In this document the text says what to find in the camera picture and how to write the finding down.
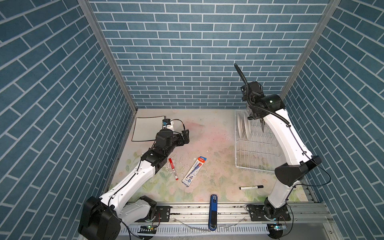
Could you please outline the black square plate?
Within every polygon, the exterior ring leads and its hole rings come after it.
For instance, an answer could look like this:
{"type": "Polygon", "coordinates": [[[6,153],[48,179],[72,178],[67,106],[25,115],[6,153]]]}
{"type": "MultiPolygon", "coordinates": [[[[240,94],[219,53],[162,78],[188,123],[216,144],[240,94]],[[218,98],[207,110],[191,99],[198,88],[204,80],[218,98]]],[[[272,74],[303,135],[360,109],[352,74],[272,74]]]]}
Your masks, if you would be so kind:
{"type": "Polygon", "coordinates": [[[234,67],[235,67],[235,69],[236,69],[238,75],[240,76],[241,80],[244,82],[244,84],[245,84],[246,86],[248,86],[248,81],[247,81],[247,79],[246,79],[244,73],[242,72],[242,70],[241,70],[240,67],[238,66],[238,64],[234,63],[234,67]]]}

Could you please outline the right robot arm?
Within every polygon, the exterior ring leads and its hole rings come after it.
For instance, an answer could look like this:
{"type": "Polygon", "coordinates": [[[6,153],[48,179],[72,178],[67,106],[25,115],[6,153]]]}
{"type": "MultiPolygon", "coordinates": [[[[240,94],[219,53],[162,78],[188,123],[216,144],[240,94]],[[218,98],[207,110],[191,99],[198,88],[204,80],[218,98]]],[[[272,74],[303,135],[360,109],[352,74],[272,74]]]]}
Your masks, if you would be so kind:
{"type": "Polygon", "coordinates": [[[275,168],[277,181],[271,194],[264,201],[264,216],[268,220],[279,218],[287,210],[287,200],[295,186],[313,168],[321,164],[293,127],[283,100],[276,94],[266,96],[258,82],[244,82],[242,101],[247,104],[244,127],[248,140],[252,139],[251,121],[260,122],[261,128],[269,126],[285,156],[285,163],[275,168]]]}

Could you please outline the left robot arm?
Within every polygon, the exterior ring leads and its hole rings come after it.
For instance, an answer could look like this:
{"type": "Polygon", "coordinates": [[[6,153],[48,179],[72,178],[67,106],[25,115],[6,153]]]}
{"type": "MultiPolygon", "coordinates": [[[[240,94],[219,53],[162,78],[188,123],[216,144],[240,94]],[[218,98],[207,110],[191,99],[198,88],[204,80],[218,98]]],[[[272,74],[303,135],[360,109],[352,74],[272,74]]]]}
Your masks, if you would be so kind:
{"type": "Polygon", "coordinates": [[[100,197],[90,197],[85,201],[78,233],[88,240],[115,240],[122,226],[128,227],[137,220],[152,219],[156,201],[142,196],[128,205],[128,200],[168,162],[176,147],[189,142],[189,130],[180,133],[170,129],[160,130],[153,146],[141,156],[137,166],[123,180],[100,197]]]}

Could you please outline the red marker pen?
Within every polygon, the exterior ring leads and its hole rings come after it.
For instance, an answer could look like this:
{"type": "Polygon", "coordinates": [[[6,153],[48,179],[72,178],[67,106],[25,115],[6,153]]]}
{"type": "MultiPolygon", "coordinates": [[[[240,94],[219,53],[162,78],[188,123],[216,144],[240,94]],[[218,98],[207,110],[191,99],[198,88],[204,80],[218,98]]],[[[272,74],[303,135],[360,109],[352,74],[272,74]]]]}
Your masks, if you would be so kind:
{"type": "Polygon", "coordinates": [[[169,158],[169,163],[171,165],[171,169],[173,171],[173,174],[174,174],[174,177],[175,177],[175,180],[179,180],[178,178],[178,175],[177,175],[177,172],[176,172],[176,169],[175,169],[175,166],[174,166],[174,163],[173,163],[173,160],[171,158],[169,158]]]}

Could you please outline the white round plate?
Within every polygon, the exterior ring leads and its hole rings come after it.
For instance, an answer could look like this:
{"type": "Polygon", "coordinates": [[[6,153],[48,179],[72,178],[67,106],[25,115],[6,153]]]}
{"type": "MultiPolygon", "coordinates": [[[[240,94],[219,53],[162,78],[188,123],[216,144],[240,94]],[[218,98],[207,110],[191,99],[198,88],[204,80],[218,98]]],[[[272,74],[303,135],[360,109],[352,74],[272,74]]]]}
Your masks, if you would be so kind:
{"type": "Polygon", "coordinates": [[[239,133],[239,139],[242,140],[244,138],[244,123],[243,123],[243,116],[241,113],[237,113],[237,121],[238,121],[238,133],[239,133]]]}
{"type": "Polygon", "coordinates": [[[248,141],[250,141],[252,139],[252,133],[251,133],[250,121],[248,120],[248,114],[246,112],[244,112],[244,125],[245,125],[246,137],[248,141]]]}

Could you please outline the pen package red blue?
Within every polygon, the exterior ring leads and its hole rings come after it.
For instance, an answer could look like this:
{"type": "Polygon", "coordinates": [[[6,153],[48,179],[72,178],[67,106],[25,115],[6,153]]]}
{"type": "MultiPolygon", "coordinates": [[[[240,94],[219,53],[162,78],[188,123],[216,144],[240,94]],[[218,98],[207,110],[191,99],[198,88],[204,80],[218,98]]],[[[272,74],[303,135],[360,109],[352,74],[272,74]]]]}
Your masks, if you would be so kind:
{"type": "Polygon", "coordinates": [[[188,171],[186,176],[183,178],[182,183],[189,187],[193,180],[196,178],[198,172],[200,171],[201,167],[204,165],[204,163],[207,161],[207,158],[205,157],[198,157],[195,160],[195,163],[192,165],[191,169],[188,171]]]}

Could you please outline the blue black handheld device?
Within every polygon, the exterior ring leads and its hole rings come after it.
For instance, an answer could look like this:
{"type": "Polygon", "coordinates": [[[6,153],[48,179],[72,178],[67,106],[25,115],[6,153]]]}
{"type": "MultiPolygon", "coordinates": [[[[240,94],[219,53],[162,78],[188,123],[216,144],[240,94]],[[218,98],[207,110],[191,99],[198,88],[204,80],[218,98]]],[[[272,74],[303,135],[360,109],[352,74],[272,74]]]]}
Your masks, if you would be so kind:
{"type": "Polygon", "coordinates": [[[211,195],[209,208],[209,230],[215,231],[218,224],[218,196],[211,195]]]}

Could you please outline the black white marker pen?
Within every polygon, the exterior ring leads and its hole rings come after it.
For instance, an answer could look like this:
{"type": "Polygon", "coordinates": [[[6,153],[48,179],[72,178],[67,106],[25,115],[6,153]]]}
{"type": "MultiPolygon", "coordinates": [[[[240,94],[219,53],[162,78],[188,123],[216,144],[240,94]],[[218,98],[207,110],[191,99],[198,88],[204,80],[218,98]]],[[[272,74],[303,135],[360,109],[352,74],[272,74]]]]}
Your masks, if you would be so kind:
{"type": "Polygon", "coordinates": [[[262,189],[264,188],[263,185],[256,185],[256,186],[241,186],[239,187],[240,190],[252,190],[252,189],[262,189]]]}

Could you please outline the left circuit board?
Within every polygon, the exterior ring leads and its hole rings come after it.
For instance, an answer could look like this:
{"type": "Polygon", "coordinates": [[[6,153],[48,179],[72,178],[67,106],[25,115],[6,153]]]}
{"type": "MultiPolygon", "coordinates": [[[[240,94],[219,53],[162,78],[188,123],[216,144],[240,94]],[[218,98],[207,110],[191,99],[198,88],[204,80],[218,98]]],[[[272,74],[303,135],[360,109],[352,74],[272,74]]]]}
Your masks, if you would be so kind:
{"type": "Polygon", "coordinates": [[[157,232],[157,227],[152,227],[152,226],[140,226],[138,235],[144,236],[145,234],[147,235],[155,235],[157,232]]]}

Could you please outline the circuit board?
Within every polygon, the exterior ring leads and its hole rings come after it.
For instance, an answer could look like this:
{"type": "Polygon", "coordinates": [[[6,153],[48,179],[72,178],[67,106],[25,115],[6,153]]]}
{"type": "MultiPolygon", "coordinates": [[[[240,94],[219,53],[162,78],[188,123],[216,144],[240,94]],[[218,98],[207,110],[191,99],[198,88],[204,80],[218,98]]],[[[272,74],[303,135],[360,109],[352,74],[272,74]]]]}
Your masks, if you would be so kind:
{"type": "Polygon", "coordinates": [[[152,227],[152,226],[140,226],[138,235],[144,236],[145,234],[147,235],[155,235],[157,232],[157,227],[152,227]]]}
{"type": "Polygon", "coordinates": [[[287,227],[282,224],[271,224],[269,225],[269,231],[283,231],[287,227]]]}

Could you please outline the right circuit board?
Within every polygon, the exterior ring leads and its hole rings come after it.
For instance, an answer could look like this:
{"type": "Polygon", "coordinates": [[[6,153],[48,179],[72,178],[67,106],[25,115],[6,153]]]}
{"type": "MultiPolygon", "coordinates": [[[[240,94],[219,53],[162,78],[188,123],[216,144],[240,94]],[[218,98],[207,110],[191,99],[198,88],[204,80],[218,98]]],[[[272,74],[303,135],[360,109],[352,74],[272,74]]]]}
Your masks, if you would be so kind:
{"type": "Polygon", "coordinates": [[[283,231],[287,227],[282,224],[271,224],[269,225],[269,231],[283,231]]]}

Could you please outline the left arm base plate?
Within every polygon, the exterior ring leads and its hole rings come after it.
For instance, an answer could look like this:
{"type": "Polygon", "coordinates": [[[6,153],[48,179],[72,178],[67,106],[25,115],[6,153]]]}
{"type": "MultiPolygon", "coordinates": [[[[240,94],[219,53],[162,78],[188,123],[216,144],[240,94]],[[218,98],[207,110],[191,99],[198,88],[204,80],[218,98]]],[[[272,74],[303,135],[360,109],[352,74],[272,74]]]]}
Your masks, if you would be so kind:
{"type": "Polygon", "coordinates": [[[153,223],[153,222],[169,222],[171,215],[171,206],[151,207],[149,213],[143,219],[139,219],[136,223],[153,223]]]}

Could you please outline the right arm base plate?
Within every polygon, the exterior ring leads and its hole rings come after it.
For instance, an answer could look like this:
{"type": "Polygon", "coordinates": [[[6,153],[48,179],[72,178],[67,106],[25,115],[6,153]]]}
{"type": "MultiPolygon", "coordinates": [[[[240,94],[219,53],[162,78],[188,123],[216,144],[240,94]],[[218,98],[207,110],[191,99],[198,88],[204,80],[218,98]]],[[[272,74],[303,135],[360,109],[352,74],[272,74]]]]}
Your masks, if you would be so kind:
{"type": "Polygon", "coordinates": [[[290,221],[291,215],[290,211],[287,208],[287,205],[284,205],[281,208],[275,209],[270,205],[246,205],[246,210],[248,211],[252,222],[260,221],[277,221],[285,220],[290,221]]]}

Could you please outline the aluminium rail frame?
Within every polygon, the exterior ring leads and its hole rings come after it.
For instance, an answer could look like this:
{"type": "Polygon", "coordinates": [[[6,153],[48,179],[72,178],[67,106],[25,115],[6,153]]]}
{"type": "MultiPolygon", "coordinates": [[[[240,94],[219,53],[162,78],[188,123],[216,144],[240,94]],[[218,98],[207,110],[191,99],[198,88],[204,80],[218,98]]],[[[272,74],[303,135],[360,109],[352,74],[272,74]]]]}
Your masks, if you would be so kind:
{"type": "Polygon", "coordinates": [[[121,236],[153,240],[156,237],[262,235],[270,240],[292,238],[341,239],[334,218],[321,203],[290,203],[267,218],[258,203],[163,203],[144,200],[121,212],[98,199],[84,205],[79,233],[88,240],[115,240],[121,236]]]}

